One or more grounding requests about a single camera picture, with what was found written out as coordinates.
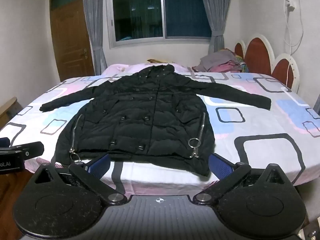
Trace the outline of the window with grey frame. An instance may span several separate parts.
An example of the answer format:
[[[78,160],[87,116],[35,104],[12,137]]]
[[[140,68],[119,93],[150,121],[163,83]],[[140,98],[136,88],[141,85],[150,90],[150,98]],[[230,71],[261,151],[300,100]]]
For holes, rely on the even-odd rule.
[[[203,0],[106,0],[106,10],[112,47],[211,37]]]

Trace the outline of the brown wooden door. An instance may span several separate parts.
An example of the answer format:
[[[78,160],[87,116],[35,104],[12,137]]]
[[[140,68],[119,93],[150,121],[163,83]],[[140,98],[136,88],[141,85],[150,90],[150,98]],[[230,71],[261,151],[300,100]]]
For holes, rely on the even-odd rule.
[[[50,0],[49,11],[53,50],[60,80],[93,76],[83,0]]]

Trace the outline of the black hooded puffer jacket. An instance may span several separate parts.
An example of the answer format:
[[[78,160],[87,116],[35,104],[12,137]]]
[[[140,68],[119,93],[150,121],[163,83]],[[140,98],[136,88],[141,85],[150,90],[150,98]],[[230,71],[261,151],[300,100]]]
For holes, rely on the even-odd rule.
[[[86,102],[58,137],[55,157],[62,165],[108,154],[208,176],[215,138],[203,96],[271,108],[265,96],[195,81],[167,64],[57,98],[40,111]]]

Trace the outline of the stack of folded clothes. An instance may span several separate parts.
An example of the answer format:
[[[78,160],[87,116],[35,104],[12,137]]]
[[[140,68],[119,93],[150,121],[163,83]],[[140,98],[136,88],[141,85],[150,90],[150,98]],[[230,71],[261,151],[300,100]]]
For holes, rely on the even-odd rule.
[[[199,65],[193,67],[194,72],[211,73],[247,73],[248,66],[243,58],[229,49],[222,49],[200,59]]]

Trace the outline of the white wall socket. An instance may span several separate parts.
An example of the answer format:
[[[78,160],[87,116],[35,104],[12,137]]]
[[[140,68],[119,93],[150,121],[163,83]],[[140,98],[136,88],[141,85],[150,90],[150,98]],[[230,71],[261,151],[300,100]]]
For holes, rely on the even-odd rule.
[[[295,0],[284,0],[284,8],[288,12],[292,12],[296,9]]]

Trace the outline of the grey curtain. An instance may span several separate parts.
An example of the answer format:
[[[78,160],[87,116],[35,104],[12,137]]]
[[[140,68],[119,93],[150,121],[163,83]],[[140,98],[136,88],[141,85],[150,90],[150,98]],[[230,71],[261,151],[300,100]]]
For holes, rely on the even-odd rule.
[[[225,47],[224,33],[231,0],[203,0],[211,29],[208,54]]]
[[[83,0],[89,41],[93,52],[94,72],[101,75],[107,68],[103,50],[103,0]]]

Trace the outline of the red white headboard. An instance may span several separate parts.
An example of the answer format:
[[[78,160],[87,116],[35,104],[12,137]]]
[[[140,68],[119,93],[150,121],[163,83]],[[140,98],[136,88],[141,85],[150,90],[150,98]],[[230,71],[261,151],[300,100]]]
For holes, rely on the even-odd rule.
[[[243,58],[250,73],[271,76],[295,93],[298,92],[300,74],[295,59],[288,53],[275,56],[264,35],[253,35],[247,44],[242,40],[236,42],[234,52]]]

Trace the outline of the yellow patterned pillow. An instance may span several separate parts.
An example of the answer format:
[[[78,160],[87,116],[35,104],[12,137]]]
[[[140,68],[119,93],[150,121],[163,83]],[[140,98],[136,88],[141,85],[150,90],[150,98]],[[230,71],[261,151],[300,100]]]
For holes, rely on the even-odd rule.
[[[156,59],[148,59],[147,60],[148,61],[148,63],[152,63],[152,64],[165,64],[165,63],[167,63],[167,62],[163,62],[163,61],[159,61],[159,60],[156,60]]]

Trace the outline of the right grey curtain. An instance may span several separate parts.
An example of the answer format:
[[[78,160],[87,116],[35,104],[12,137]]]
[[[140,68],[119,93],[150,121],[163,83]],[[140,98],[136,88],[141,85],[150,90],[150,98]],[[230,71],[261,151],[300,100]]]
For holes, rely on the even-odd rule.
[[[211,29],[208,54],[225,47],[224,33],[231,0],[203,0]]]

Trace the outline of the pink blanket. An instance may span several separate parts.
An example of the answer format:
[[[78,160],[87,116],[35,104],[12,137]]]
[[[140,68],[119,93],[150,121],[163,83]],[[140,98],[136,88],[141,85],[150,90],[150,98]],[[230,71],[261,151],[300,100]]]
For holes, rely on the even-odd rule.
[[[166,65],[172,65],[175,68],[175,72],[181,74],[181,73],[190,73],[190,69],[184,66],[181,66],[176,63],[139,63],[139,64],[112,64],[108,68],[106,68],[101,76],[109,76],[112,77],[114,75],[118,75],[121,73],[124,74],[134,74],[137,73],[145,68],[153,67],[153,66],[166,66]]]

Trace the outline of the left grey curtain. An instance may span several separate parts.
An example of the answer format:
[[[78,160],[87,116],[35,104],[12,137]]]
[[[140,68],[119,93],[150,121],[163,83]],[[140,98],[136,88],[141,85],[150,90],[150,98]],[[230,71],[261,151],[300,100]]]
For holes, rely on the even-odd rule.
[[[107,68],[103,50],[103,0],[83,0],[89,41],[93,52],[94,72],[101,75]]]

